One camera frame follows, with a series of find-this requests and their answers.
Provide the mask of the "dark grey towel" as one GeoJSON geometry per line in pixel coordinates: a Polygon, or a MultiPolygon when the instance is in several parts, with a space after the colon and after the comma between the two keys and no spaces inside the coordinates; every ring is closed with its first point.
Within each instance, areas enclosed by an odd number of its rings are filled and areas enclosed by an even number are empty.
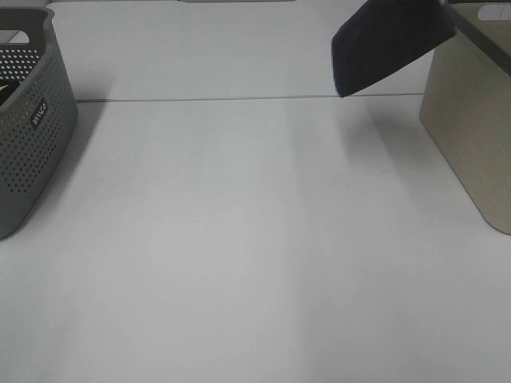
{"type": "Polygon", "coordinates": [[[455,35],[440,1],[366,1],[331,40],[335,89],[351,96],[455,35]]]}

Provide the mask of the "beige storage bin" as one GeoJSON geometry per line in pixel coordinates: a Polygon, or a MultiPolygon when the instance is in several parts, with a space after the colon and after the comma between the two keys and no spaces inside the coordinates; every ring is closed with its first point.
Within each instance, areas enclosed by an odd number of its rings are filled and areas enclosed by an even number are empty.
{"type": "Polygon", "coordinates": [[[495,230],[510,233],[510,3],[446,1],[456,34],[434,50],[421,122],[495,230]]]}

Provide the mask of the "grey perforated plastic basket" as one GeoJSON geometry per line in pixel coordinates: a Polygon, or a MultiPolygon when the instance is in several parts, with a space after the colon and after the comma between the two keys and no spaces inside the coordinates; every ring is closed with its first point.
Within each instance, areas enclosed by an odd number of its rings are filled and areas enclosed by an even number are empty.
{"type": "Polygon", "coordinates": [[[41,7],[3,7],[1,29],[26,43],[1,45],[1,83],[18,81],[13,104],[1,113],[1,237],[30,215],[76,128],[77,102],[53,27],[41,7]]]}

